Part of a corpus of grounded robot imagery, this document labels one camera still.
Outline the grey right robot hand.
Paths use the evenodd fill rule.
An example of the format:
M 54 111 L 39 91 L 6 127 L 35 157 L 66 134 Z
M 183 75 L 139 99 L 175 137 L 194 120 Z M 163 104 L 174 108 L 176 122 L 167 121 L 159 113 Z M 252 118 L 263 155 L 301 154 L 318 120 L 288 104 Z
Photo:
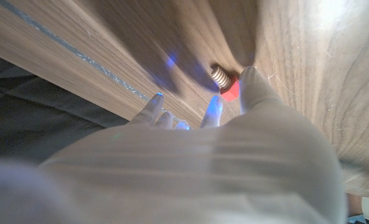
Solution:
M 0 160 L 0 223 L 345 223 L 327 138 L 255 68 L 240 115 L 213 97 L 198 129 L 173 125 L 156 94 L 128 124 L 97 131 L 38 166 Z

